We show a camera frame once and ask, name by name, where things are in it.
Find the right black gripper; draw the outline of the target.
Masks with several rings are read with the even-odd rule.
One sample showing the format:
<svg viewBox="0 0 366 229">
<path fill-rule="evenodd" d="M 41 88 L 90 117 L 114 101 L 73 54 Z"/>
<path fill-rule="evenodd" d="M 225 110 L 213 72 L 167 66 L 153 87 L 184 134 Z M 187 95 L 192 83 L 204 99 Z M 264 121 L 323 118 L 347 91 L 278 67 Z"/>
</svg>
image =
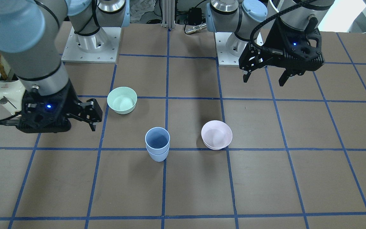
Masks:
<svg viewBox="0 0 366 229">
<path fill-rule="evenodd" d="M 25 90 L 22 110 L 0 119 L 0 126 L 14 126 L 24 133 L 67 132 L 71 129 L 71 118 L 88 123 L 95 132 L 96 125 L 103 120 L 103 111 L 95 98 L 79 100 L 69 81 L 51 95 L 40 95 L 36 86 Z"/>
</svg>

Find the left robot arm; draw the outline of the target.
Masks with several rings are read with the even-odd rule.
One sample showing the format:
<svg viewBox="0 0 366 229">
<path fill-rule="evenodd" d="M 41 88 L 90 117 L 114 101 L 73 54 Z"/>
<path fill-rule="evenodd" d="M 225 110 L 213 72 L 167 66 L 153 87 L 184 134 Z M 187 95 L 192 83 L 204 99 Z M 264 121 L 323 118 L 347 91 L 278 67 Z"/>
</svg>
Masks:
<svg viewBox="0 0 366 229">
<path fill-rule="evenodd" d="M 243 82 L 265 66 L 283 68 L 282 87 L 290 77 L 316 71 L 324 65 L 318 29 L 333 0 L 285 0 L 270 15 L 267 0 L 211 0 L 206 25 L 210 32 L 231 32 L 245 42 L 239 69 Z"/>
</svg>

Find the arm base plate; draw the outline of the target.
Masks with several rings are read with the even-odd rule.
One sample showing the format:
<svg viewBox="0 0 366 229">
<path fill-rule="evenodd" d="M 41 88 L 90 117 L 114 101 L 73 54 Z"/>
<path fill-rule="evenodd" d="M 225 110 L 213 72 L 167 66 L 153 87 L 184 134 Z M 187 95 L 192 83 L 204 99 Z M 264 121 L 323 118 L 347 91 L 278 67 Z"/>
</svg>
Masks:
<svg viewBox="0 0 366 229">
<path fill-rule="evenodd" d="M 239 67 L 239 57 L 248 42 L 238 39 L 232 32 L 215 32 L 215 48 L 220 67 Z"/>
<path fill-rule="evenodd" d="M 122 29 L 102 27 L 91 36 L 81 36 L 71 28 L 61 60 L 66 63 L 116 64 Z"/>
</svg>

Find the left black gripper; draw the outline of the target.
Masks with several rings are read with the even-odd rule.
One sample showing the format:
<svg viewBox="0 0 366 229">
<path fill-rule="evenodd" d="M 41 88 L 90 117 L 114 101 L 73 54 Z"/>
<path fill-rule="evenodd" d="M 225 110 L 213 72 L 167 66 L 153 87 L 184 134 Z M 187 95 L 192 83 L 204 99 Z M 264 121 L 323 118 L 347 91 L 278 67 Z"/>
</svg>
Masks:
<svg viewBox="0 0 366 229">
<path fill-rule="evenodd" d="M 243 70 L 243 82 L 250 74 L 265 66 L 283 68 L 279 86 L 283 87 L 290 77 L 303 75 L 306 71 L 316 71 L 324 65 L 322 37 L 317 28 L 318 19 L 308 18 L 302 30 L 293 29 L 278 18 L 263 45 L 248 42 L 239 58 L 239 68 Z"/>
</svg>

